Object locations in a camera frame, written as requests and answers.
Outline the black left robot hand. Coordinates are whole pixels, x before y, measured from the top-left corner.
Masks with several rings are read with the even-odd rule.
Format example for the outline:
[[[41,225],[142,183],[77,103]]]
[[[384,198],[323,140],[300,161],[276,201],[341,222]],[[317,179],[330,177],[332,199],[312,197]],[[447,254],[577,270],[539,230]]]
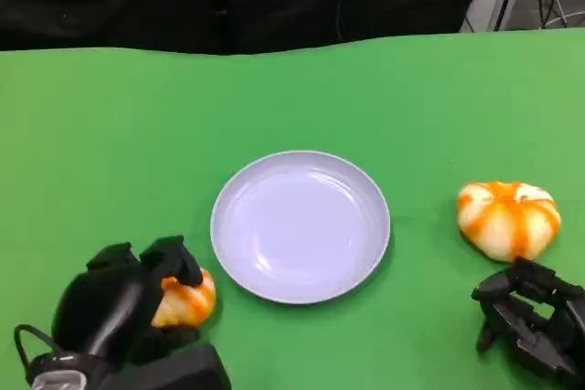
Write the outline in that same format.
[[[52,323],[52,339],[67,352],[87,354],[121,368],[162,358],[198,339],[184,323],[156,329],[162,281],[174,277],[188,286],[203,281],[184,237],[158,238],[139,257],[130,243],[100,250],[61,297]]]

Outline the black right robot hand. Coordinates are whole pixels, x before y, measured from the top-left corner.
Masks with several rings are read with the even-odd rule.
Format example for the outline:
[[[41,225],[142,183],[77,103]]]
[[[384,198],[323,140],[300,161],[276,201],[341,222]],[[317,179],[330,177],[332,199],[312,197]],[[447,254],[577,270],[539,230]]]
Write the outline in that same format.
[[[484,322],[475,349],[497,339],[533,374],[567,389],[584,387],[584,289],[526,258],[480,282],[472,292]]]

